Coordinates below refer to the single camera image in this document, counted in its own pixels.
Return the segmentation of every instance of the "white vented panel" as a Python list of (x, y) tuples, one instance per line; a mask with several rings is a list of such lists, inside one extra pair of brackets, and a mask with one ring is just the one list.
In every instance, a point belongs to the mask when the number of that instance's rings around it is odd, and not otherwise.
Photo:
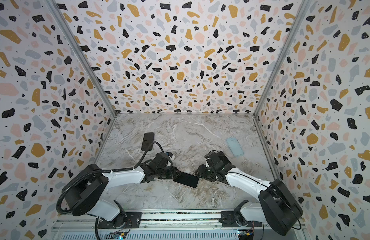
[[(116, 239), (113, 234), (99, 232), (101, 240)], [(88, 232), (65, 232), (61, 240), (95, 240), (94, 233)], [(126, 239), (149, 239), (149, 240), (237, 240), (237, 230), (178, 230), (178, 231), (131, 231)]]

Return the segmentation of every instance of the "marble tabletop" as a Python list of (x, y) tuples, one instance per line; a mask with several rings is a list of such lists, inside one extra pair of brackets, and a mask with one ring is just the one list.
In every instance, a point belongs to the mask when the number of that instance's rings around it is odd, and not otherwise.
[[(143, 154), (145, 132), (154, 132), (154, 140), (174, 154), (173, 165), (180, 171), (194, 174), (206, 163), (203, 156), (217, 150), (240, 170), (274, 180), (251, 115), (119, 114), (97, 165), (107, 169), (134, 166)], [(233, 156), (226, 144), (229, 137), (237, 138), (244, 155)], [(144, 161), (159, 151), (155, 145)], [(103, 196), (117, 200), (124, 209), (232, 209), (243, 200), (257, 202), (238, 188), (203, 179), (196, 189), (160, 180), (114, 187)]]

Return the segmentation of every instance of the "black smartphone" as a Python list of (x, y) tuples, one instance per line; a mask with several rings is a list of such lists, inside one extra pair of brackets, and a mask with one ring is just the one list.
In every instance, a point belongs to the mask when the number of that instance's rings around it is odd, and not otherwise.
[[(148, 146), (154, 142), (154, 132), (146, 132), (144, 134), (144, 138), (142, 139), (142, 146), (141, 150), (146, 151), (148, 149)], [(153, 150), (153, 145), (151, 145), (148, 149), (149, 151)]]
[(198, 180), (199, 180), (199, 178), (197, 176), (188, 174), (186, 172), (181, 172), (181, 171), (180, 171), (180, 173), (181, 174), (176, 179), (174, 179), (173, 181), (175, 181), (176, 183), (179, 183), (181, 185), (191, 187), (191, 188), (196, 188), (197, 187)]

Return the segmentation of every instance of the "terrazzo patterned wallpaper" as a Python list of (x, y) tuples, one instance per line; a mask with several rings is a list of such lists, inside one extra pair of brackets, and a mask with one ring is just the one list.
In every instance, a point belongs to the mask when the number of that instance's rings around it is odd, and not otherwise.
[(370, 240), (370, 1), (312, 1), (258, 116), (312, 239)]
[(46, 239), (111, 115), (42, 1), (0, 1), (0, 239)]
[(114, 108), (252, 112), (301, 0), (58, 0)]

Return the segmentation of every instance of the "light blue phone case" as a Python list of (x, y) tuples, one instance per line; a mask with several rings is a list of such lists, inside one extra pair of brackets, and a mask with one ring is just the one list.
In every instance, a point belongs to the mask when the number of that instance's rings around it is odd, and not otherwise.
[(227, 138), (226, 143), (228, 144), (230, 150), (232, 151), (235, 157), (244, 155), (244, 151), (242, 151), (242, 148), (235, 137)]

